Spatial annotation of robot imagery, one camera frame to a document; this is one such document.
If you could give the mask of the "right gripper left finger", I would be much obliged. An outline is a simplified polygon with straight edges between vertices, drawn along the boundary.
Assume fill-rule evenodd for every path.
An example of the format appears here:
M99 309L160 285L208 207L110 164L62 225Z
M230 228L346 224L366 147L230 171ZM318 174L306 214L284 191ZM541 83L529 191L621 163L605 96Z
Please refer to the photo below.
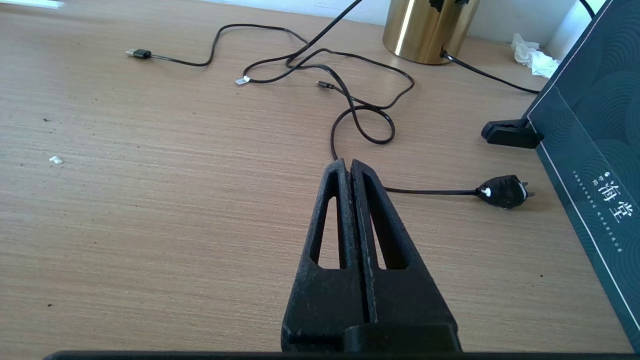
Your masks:
M365 228L354 176L345 160L326 167L281 326L285 353L363 353L370 321L365 280ZM319 264L331 199L336 201L337 269Z

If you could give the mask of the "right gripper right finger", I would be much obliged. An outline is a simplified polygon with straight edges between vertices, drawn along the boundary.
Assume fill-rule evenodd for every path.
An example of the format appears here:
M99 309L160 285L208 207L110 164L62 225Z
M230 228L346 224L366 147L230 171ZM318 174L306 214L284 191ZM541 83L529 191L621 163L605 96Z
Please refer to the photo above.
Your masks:
M350 166L363 323L343 333L348 353L459 353L453 313L377 173Z

